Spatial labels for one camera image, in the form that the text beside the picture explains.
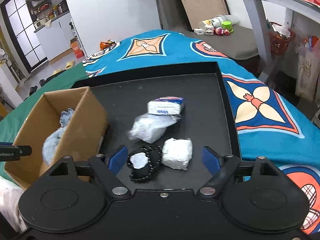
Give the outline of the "black plastic tray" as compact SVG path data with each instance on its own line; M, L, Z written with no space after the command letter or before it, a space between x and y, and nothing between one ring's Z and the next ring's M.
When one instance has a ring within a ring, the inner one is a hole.
M129 151L148 143L130 139L135 120L147 113L151 100L177 96L184 100L180 114L165 117L166 130L155 142L163 146L171 138L190 140L192 158L185 170L160 166L149 181L130 179L124 165L118 179L131 191L137 189L197 190L211 178L202 162L202 149L210 147L219 155L240 156L239 140L222 74L217 62L170 64L125 70L77 81L74 88L89 87L107 112L108 128L101 152L110 156L125 145Z

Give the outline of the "clear plastic bag item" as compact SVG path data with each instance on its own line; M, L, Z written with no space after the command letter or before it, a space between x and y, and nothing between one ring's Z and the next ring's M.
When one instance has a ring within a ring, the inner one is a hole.
M143 114L135 118L127 136L130 140L142 140L152 144L160 139L167 128L176 124L181 119L180 115L154 115Z

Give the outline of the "denim blue plush toy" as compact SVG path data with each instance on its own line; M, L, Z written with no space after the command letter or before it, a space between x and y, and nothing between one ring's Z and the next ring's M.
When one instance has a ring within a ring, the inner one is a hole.
M59 121L61 127L67 126L73 113L74 113L74 109L72 108L68 108L67 110L61 112L60 121Z

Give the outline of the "black white plush toy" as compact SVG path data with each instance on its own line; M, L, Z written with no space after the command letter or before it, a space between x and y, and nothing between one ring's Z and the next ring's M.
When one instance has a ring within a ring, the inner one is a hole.
M140 147L127 157L127 166L131 169L130 179L144 183L152 179L162 163L162 149L159 146Z

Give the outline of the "yellow slipper left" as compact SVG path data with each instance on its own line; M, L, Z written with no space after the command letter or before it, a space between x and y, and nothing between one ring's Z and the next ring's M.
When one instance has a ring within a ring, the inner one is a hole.
M60 73L60 72L62 72L62 71L63 71L63 69L54 70L53 75L56 75L57 73Z

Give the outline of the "grey desk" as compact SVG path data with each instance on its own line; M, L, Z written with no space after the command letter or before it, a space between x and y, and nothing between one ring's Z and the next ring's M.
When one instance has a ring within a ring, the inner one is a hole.
M289 29L296 12L319 23L319 5L306 0L243 0L243 3L260 57L259 80L267 82L275 65L271 54L267 20L281 23Z

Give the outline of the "fluffy blue plush toy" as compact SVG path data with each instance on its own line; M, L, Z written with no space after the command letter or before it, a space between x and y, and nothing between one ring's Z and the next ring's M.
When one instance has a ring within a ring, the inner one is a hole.
M42 147L42 159L47 166L50 166L57 146L67 127L60 127L53 132L45 141Z

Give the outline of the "yellow slipper right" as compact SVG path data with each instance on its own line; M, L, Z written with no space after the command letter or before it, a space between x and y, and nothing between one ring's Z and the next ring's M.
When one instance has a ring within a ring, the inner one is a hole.
M72 68L75 64L75 61L69 61L66 63L66 69Z

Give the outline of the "orange cardboard box on floor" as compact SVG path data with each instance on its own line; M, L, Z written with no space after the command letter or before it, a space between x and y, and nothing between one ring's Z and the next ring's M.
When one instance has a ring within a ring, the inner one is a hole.
M75 54L77 59L82 58L84 56L84 52L80 48L78 39L76 37L70 40L70 47L73 50L73 53Z

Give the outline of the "cream white blanket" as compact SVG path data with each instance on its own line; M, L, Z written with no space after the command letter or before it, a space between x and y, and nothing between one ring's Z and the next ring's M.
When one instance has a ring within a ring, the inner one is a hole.
M16 232L22 233L27 227L19 213L18 202L24 190L13 182L1 177L1 213Z

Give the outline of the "grey bench mattress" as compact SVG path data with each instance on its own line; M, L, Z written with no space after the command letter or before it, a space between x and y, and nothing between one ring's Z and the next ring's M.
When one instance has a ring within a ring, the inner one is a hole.
M259 55L257 44L252 29L239 25L233 26L234 31L229 36L197 35L189 31L184 25L178 25L170 29L183 35L203 40L214 49L234 60L247 60Z

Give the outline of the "white soft bundle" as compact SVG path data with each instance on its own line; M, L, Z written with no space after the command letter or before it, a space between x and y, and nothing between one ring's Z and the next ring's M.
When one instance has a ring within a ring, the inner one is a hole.
M193 144L190 139L170 138L162 148L162 164L176 170L187 170L193 156Z

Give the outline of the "blue patterned blanket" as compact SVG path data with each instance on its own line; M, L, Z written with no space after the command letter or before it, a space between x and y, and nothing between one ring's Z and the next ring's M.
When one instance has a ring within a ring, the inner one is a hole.
M151 30L82 62L89 77L156 65L216 62L221 70L245 160L263 155L306 194L302 230L319 232L319 128L275 90L211 45L181 33Z

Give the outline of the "white kitchen cabinet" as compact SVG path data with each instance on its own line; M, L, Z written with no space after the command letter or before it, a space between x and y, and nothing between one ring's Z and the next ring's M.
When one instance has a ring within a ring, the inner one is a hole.
M69 25L71 19L71 14L69 12L64 12L55 17L51 21L49 27L42 25L39 29L34 31L40 42L41 48L49 61L71 49L71 39L74 38Z

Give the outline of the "tissue pack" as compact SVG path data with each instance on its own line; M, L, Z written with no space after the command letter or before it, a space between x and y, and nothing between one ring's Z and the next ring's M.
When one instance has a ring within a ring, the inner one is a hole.
M184 98L165 96L149 101L147 109L149 114L154 115L179 115L184 105Z

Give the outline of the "yellow slipper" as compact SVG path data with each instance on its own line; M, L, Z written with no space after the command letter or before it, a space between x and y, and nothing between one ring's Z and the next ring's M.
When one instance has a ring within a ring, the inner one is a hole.
M66 69L72 68L75 64L75 61L69 61L66 63Z
M63 69L54 70L53 75L56 75L57 73L60 73L60 72L62 72L62 71L63 71Z

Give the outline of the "orange bag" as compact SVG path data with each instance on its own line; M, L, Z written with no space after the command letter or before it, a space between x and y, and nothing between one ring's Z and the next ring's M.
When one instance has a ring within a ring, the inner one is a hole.
M101 41L99 44L100 50L104 50L106 48L110 48L111 46L115 45L117 42L113 40L108 40L108 41Z

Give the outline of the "grey door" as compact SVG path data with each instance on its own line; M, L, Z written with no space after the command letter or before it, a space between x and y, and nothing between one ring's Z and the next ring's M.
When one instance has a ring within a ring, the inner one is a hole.
M156 0L161 28L184 32L190 29L188 16L181 0Z

